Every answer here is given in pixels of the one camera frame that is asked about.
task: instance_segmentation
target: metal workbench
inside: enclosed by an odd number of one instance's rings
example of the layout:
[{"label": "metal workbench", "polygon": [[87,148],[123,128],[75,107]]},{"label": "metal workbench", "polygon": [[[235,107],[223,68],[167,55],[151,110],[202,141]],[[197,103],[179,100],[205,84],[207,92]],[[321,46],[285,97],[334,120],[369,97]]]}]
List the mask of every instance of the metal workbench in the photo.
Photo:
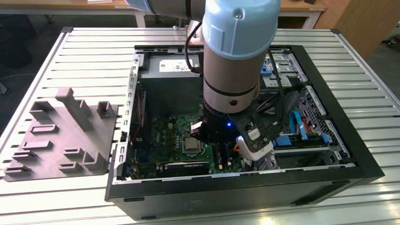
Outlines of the metal workbench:
[{"label": "metal workbench", "polygon": [[[0,177],[29,125],[31,102],[71,87],[87,105],[109,101],[122,112],[134,45],[183,44],[182,30],[74,28],[61,33],[0,138]],[[342,36],[329,30],[278,30],[273,44],[303,45],[385,177],[317,205],[169,218],[174,224],[394,224],[400,221],[398,101]],[[107,175],[6,183],[0,180],[0,224],[129,224],[103,201]]]}]

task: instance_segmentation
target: blue cable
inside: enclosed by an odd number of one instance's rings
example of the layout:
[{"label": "blue cable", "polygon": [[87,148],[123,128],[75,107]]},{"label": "blue cable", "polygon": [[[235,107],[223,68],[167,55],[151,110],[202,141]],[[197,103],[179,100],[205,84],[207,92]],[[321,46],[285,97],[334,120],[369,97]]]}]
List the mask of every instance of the blue cable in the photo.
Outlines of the blue cable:
[{"label": "blue cable", "polygon": [[297,122],[297,128],[298,128],[299,134],[302,136],[302,139],[306,140],[307,137],[306,137],[305,126],[301,121],[299,113],[297,111],[291,111],[289,113],[289,131],[290,131],[290,133],[295,133],[294,120]]}]

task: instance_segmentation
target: table leg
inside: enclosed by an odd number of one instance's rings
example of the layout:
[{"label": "table leg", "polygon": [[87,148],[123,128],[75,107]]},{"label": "table leg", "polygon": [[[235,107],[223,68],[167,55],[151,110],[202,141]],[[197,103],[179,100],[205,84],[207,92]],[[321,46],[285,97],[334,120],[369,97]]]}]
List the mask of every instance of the table leg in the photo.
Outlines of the table leg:
[{"label": "table leg", "polygon": [[53,23],[54,20],[53,20],[53,15],[43,15],[43,18],[46,20],[47,23]]},{"label": "table leg", "polygon": [[318,17],[319,17],[319,12],[310,12],[309,16],[306,17],[305,23],[302,25],[302,29],[313,29]]},{"label": "table leg", "polygon": [[134,11],[134,18],[135,18],[137,27],[145,27],[143,15],[145,15],[143,12]]}]

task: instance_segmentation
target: wooden table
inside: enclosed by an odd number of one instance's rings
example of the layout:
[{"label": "wooden table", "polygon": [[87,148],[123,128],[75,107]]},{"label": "wooden table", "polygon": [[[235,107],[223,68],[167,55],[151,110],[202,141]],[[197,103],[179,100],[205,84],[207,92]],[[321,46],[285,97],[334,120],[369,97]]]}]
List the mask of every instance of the wooden table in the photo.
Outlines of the wooden table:
[{"label": "wooden table", "polygon": [[86,0],[0,0],[0,14],[134,15],[137,27],[145,27],[145,13],[129,7],[123,0],[106,4],[87,4]]},{"label": "wooden table", "polygon": [[[311,29],[325,6],[302,0],[279,0],[279,16],[306,17],[303,29]],[[86,0],[0,0],[0,14],[39,15],[134,15],[137,27],[145,27],[145,13],[130,8],[123,0],[109,4],[87,4]]]},{"label": "wooden table", "polygon": [[279,0],[279,16],[305,17],[302,29],[313,29],[321,12],[326,7],[315,0],[314,4],[307,4],[303,0]]}]

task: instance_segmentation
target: floor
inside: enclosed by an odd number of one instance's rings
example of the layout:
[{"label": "floor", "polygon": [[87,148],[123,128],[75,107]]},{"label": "floor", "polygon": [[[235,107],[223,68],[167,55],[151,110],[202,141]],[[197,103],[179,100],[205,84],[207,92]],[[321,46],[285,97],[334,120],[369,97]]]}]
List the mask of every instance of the floor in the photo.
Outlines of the floor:
[{"label": "floor", "polygon": [[[30,15],[29,19],[37,32],[35,37],[25,42],[33,61],[27,66],[17,70],[6,69],[0,64],[0,81],[10,90],[6,97],[0,97],[0,134],[2,133],[29,88],[30,82],[34,78],[33,74],[35,74],[41,67],[61,28],[65,26],[135,27],[134,18],[130,15],[57,15],[53,17],[54,23],[51,24],[46,23],[43,16],[41,15]],[[145,17],[145,21],[146,26],[149,27],[171,27],[173,25],[178,25],[178,21],[170,17],[154,18],[147,15]],[[397,76],[400,75],[400,47],[387,48],[385,44],[381,44],[366,62],[393,91],[394,95],[400,97],[400,82],[397,80]],[[31,75],[18,75],[2,79],[7,75],[14,74]]]}]

